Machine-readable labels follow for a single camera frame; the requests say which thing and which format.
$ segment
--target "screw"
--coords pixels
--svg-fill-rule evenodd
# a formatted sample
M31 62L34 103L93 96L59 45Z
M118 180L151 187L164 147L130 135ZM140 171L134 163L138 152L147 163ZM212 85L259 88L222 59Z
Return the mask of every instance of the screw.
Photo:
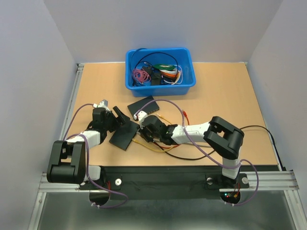
M212 178L211 178L211 177L208 177L208 178L207 178L207 184L208 184L208 185L212 185L212 184L213 184L213 181L212 181Z
M243 184L248 184L248 178L247 177L243 177L242 178L242 182L243 182Z

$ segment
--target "yellow wire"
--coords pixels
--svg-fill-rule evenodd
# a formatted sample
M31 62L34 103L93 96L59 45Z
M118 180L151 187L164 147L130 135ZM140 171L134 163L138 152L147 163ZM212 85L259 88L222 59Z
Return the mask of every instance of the yellow wire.
M132 139L132 141L135 142L135 143L138 143L138 144L140 144L140 145L143 145L144 147L146 147L146 148L148 148L149 150L152 150L152 151L154 151L154 152L166 152L166 151L170 151L172 148L175 147L175 146L172 146L172 147L170 147L169 149L166 149L166 150L157 150L157 149L153 149L152 147L150 147L150 146L148 146L148 145L145 145L145 144L139 142L138 140L136 140L136 139L134 139L134 138Z
M165 117L161 116L160 114L157 114L157 116L172 125L172 123L169 120L167 120Z

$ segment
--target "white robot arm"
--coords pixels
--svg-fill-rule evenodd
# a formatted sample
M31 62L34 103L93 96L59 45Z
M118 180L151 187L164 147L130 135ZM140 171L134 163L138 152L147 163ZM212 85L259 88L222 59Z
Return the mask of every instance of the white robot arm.
M180 145L190 142L181 125L166 126L154 115L144 111L138 113L140 134L147 141L159 139L167 145ZM240 148L243 144L244 133L224 119L215 116L210 122L186 126L189 137L194 142L207 142L223 158L223 165L233 167L239 164ZM223 168L223 176L236 179L239 167Z

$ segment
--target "tangled wires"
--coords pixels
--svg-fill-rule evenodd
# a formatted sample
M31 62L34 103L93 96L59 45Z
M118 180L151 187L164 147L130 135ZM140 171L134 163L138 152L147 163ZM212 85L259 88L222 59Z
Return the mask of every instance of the tangled wires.
M150 81L150 75L143 69L134 69L132 71L132 77L136 82L144 84L146 81Z

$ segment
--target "gray floor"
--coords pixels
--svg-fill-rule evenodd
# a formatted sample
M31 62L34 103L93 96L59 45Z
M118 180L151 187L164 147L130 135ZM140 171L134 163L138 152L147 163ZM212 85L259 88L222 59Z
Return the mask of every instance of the gray floor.
M250 195L245 192L242 197ZM206 199L134 200L104 210L91 207L86 193L51 193L46 197L39 229L291 230L295 227L283 191L263 191L241 207Z

